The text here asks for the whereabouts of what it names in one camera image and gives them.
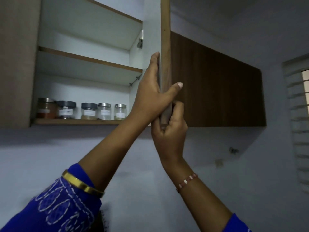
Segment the hand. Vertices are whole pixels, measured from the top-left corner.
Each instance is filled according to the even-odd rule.
[[[188,126],[183,118],[184,104],[175,102],[174,105],[165,130],[161,129],[159,118],[151,123],[151,135],[164,168],[184,162],[182,152]]]
[[[176,83],[167,92],[160,92],[157,82],[159,56],[159,52],[152,55],[149,67],[139,83],[134,105],[130,113],[138,122],[144,122],[145,125],[152,122],[172,103],[183,86],[182,83]]]

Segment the bracelet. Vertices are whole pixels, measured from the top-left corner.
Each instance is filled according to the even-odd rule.
[[[185,186],[187,185],[189,182],[191,182],[194,178],[197,178],[198,175],[196,173],[193,173],[192,175],[190,175],[187,179],[184,179],[183,182],[181,182],[178,187],[176,187],[177,192],[179,193],[179,191]]]
[[[62,177],[65,180],[67,180],[70,184],[72,184],[73,186],[83,190],[84,192],[90,195],[96,195],[99,198],[102,198],[103,195],[105,194],[105,192],[98,191],[97,189],[87,185],[86,183],[82,182],[78,178],[74,177],[72,174],[68,172],[67,169],[63,172]]]

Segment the jar label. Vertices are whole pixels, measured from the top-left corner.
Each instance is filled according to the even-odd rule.
[[[37,113],[50,113],[49,109],[38,109]]]
[[[116,118],[125,118],[126,114],[125,113],[116,113]]]
[[[95,116],[95,111],[84,110],[84,116]]]
[[[111,111],[109,111],[109,110],[101,110],[101,115],[103,115],[103,116],[110,116],[111,115]]]
[[[73,115],[73,109],[63,109],[59,110],[59,116]]]

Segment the blue garment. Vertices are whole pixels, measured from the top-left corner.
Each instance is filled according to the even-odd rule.
[[[94,187],[79,164],[68,172]],[[32,198],[28,205],[15,215],[0,232],[83,232],[94,222],[101,200],[94,195],[73,187],[63,177]],[[223,232],[250,232],[248,227],[233,214]]]

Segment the spice jar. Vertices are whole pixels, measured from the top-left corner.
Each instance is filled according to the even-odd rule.
[[[54,119],[57,114],[56,101],[51,98],[39,98],[37,103],[37,118]]]
[[[101,120],[111,120],[111,105],[109,103],[98,104],[98,118]]]
[[[60,119],[75,119],[76,103],[71,101],[57,101]]]
[[[114,119],[124,120],[127,117],[127,105],[125,104],[115,104],[114,108]]]
[[[96,120],[96,110],[98,105],[96,103],[82,103],[82,120]]]

